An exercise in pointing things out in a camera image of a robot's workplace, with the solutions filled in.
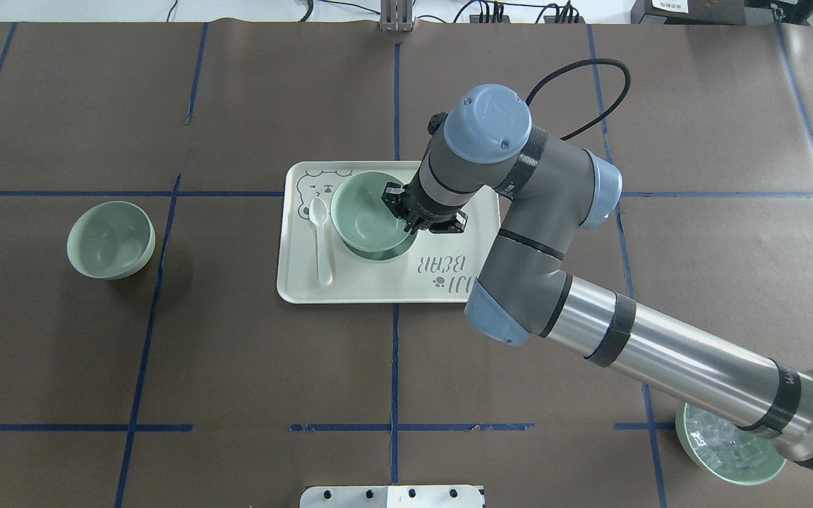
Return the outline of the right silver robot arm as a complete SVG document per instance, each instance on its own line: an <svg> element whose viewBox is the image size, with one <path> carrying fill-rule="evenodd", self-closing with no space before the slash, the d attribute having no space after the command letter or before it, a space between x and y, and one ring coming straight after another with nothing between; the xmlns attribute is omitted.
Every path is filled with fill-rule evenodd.
<svg viewBox="0 0 813 508"><path fill-rule="evenodd" d="M554 341L768 440L813 470L813 370L780 361L643 306L564 270L579 229L600 227L622 196L622 174L592 151L533 123L529 104L478 85L429 118L409 183L383 200L406 232L461 234L483 188L510 200L465 306L476 330L520 346Z"/></svg>

